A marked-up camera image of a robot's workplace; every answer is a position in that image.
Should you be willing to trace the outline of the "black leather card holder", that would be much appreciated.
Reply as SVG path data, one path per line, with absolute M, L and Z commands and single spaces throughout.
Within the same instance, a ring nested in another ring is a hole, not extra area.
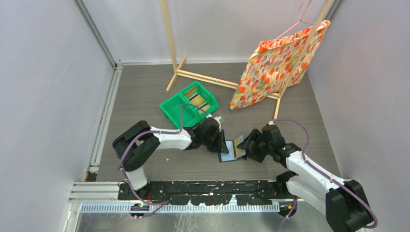
M 219 153 L 219 162 L 231 162 L 239 159 L 247 159 L 246 151 L 244 149 L 237 148 L 237 145 L 244 141 L 244 136 L 233 140 L 226 140 L 226 146 L 228 148 L 228 153 Z

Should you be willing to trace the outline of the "green plastic two-compartment bin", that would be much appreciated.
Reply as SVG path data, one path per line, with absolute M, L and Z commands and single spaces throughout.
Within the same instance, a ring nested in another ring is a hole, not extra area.
M 160 104 L 160 108 L 164 112 L 166 118 L 168 118 L 177 129 L 182 126 L 192 127 L 196 123 L 205 119 L 208 115 L 207 112 L 200 114 L 198 112 L 199 107 L 191 104 L 191 102 L 184 96 L 184 93 L 192 87 L 197 87 L 198 93 L 203 97 L 204 102 L 212 105 L 211 113 L 219 108 L 215 96 L 198 81 L 195 81 Z

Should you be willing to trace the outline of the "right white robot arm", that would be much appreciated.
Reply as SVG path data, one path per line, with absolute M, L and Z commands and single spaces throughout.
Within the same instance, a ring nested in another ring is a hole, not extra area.
M 361 184 L 345 180 L 327 171 L 307 156 L 304 148 L 287 143 L 273 122 L 261 130 L 254 129 L 235 146 L 246 156 L 262 162 L 266 156 L 287 169 L 275 181 L 276 192 L 282 198 L 301 198 L 326 218 L 335 232 L 355 232 L 377 226 Z

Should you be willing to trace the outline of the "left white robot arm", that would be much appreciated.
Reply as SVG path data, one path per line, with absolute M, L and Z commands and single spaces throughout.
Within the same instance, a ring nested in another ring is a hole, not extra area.
M 112 147 L 119 158 L 119 168 L 129 181 L 130 194 L 143 200 L 148 194 L 143 165 L 157 150 L 193 150 L 204 145 L 211 153 L 227 153 L 220 117 L 208 117 L 192 127 L 178 130 L 159 129 L 141 120 L 117 137 Z

